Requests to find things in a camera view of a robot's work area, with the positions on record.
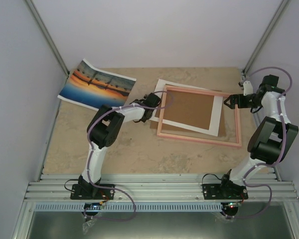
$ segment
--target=vertical metal beam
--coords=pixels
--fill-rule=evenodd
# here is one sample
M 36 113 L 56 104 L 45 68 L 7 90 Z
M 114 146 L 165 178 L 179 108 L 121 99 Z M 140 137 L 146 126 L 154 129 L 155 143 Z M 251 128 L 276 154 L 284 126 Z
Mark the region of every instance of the vertical metal beam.
M 284 14 L 285 10 L 287 9 L 289 3 L 291 2 L 291 0 L 282 0 L 277 11 L 275 12 L 273 18 L 271 19 L 266 31 L 264 32 L 263 36 L 261 37 L 260 41 L 258 42 L 253 54 L 251 55 L 251 57 L 249 58 L 246 67 L 244 69 L 244 73 L 247 74 L 248 71 L 250 70 L 252 64 L 254 63 L 254 61 L 256 60 L 256 58 L 258 57 L 260 51 L 262 50 L 262 48 L 264 47 L 266 41 L 268 40 L 268 38 L 270 37 L 271 33 L 273 32 L 273 30 L 275 29 L 277 23 L 279 22 L 281 16 Z
M 69 70 L 67 69 L 58 49 L 56 48 L 53 40 L 52 40 L 52 37 L 50 36 L 47 28 L 45 27 L 40 15 L 39 15 L 39 12 L 37 11 L 34 3 L 32 0 L 24 0 L 25 4 L 28 6 L 32 16 L 34 17 L 34 20 L 36 21 L 36 23 L 38 24 L 38 27 L 40 28 L 45 40 L 47 41 L 49 47 L 51 48 L 56 60 L 58 61 L 59 65 L 61 66 L 63 72 L 65 73 L 66 76 L 69 75 Z

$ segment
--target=brown cardboard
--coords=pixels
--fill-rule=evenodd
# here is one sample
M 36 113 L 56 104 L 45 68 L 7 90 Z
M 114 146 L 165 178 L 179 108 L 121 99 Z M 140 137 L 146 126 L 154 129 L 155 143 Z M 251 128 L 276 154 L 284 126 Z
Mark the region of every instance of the brown cardboard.
M 172 105 L 165 109 L 164 119 L 187 124 L 190 126 L 209 129 L 211 112 L 213 108 L 214 97 L 185 92 L 172 92 L 174 101 Z M 166 105 L 171 101 L 167 95 Z M 159 117 L 159 110 L 156 111 L 156 117 Z M 158 122 L 151 121 L 150 128 L 157 129 Z M 184 128 L 163 124 L 162 130 L 193 132 Z M 225 118 L 223 109 L 220 116 L 218 136 L 226 136 Z

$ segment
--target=beach picture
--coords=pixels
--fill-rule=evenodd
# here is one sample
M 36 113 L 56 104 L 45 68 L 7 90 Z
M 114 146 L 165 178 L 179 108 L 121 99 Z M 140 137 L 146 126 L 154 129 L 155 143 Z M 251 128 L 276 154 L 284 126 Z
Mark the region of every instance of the beach picture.
M 85 59 L 74 70 L 59 98 L 91 109 L 123 106 L 136 79 L 94 68 Z

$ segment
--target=gray floor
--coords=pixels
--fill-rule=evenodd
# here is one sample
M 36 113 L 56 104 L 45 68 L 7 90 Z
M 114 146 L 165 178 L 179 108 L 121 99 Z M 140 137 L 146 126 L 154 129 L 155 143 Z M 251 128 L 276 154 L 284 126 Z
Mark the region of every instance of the gray floor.
M 264 204 L 246 203 L 239 214 L 252 214 Z M 107 213 L 124 218 L 127 213 Z M 97 220 L 83 234 L 81 213 L 35 213 L 28 239 L 290 239 L 284 209 L 270 206 L 261 216 L 229 222 L 219 213 L 138 213 L 129 222 Z

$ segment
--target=metal grate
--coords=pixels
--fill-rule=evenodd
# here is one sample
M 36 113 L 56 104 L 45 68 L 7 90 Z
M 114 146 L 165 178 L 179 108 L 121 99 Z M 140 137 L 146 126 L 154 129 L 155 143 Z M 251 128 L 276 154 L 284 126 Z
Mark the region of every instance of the metal grate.
M 37 203 L 36 212 L 82 212 L 85 203 Z M 220 203 L 136 203 L 137 212 L 220 212 Z M 94 206 L 88 212 L 132 212 L 131 203 L 107 203 Z

